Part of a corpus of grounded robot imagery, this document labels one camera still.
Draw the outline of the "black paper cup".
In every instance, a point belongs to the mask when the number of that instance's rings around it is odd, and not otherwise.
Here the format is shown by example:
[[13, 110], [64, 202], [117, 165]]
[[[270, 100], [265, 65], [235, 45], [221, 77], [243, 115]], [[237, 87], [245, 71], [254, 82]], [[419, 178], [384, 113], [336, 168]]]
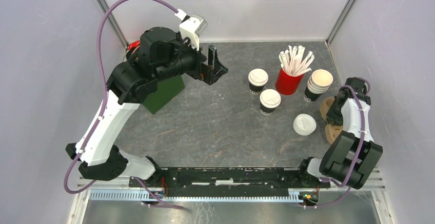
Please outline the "black paper cup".
[[269, 76], [263, 69], [253, 69], [248, 74], [249, 89], [252, 94], [260, 94], [268, 82]]
[[267, 89], [260, 94], [260, 111], [264, 115], [270, 115], [281, 104], [281, 96], [274, 89]]

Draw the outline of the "green paper bag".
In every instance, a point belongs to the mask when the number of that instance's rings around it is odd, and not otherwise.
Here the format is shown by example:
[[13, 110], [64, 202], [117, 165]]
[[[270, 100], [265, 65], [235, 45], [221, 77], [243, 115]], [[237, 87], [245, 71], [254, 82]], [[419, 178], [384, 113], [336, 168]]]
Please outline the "green paper bag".
[[159, 82], [157, 84], [157, 91], [147, 96], [143, 106], [152, 115], [155, 115], [184, 89], [185, 84], [181, 76]]

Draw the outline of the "stack of white lids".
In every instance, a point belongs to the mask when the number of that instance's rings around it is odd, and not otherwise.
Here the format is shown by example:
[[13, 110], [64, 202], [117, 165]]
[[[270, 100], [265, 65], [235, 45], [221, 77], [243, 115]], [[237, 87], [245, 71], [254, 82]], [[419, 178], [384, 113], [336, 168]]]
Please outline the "stack of white lids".
[[293, 121], [293, 129], [301, 136], [308, 136], [315, 131], [317, 123], [308, 114], [299, 114]]

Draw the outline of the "stack of paper cups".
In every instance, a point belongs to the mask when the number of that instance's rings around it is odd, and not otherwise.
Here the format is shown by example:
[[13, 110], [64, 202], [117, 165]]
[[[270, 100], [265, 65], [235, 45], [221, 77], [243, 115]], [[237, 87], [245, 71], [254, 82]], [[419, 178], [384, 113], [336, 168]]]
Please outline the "stack of paper cups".
[[315, 70], [307, 82], [304, 100], [314, 102], [325, 93], [333, 83], [333, 75], [324, 69]]

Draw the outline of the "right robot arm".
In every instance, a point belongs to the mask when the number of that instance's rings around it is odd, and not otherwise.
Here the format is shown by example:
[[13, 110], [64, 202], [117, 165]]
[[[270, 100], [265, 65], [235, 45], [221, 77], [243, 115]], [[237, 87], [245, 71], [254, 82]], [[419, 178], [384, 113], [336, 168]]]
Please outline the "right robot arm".
[[383, 148], [369, 129], [370, 84], [361, 77], [349, 77], [334, 97], [321, 104], [327, 122], [325, 134], [331, 142], [322, 159], [309, 157], [298, 167], [296, 180], [309, 187], [316, 180], [338, 187], [360, 189], [380, 160]]

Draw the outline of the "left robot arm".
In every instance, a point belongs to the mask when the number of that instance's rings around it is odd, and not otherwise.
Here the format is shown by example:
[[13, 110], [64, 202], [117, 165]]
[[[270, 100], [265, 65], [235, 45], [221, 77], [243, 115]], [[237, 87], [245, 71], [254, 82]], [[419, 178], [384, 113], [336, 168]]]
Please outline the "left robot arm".
[[157, 91], [159, 82], [187, 74], [212, 85], [228, 69], [220, 63], [217, 49], [192, 47], [192, 37], [165, 27], [145, 31], [139, 48], [118, 64], [106, 82], [107, 101], [101, 104], [83, 139], [66, 146], [85, 179], [110, 181], [120, 176], [137, 177], [155, 187], [161, 173], [150, 157], [128, 154], [115, 145], [121, 129], [146, 98]]

